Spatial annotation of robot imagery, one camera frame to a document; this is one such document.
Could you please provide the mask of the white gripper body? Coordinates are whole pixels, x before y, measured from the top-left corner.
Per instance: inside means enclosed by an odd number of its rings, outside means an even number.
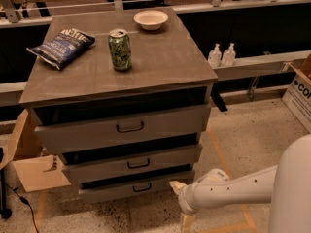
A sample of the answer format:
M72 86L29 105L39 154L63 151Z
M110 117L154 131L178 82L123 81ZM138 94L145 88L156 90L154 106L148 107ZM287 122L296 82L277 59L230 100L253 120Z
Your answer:
M178 191L178 202L182 211L186 215L192 216L198 212L198 207L193 198L191 185L185 185L184 183L181 185Z

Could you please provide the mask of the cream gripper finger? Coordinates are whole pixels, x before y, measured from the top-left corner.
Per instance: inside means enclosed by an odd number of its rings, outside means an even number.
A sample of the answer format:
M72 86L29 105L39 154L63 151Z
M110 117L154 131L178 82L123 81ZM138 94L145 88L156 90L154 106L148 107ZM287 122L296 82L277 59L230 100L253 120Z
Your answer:
M196 219L196 215L186 215L181 213L180 220L181 220L181 233L190 233L191 227L193 226Z
M169 184L176 195L178 195L182 188L186 186L185 183L181 183L178 181L170 181Z

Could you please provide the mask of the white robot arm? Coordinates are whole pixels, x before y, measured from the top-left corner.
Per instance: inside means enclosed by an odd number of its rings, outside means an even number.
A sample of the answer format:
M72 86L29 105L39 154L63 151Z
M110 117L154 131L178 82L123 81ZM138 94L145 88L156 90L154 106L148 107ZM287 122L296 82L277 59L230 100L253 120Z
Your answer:
M311 233L310 134L292 142L275 166L237 179L213 169L194 183L169 184L182 209L181 233L190 233L202 209L252 203L270 205L268 233Z

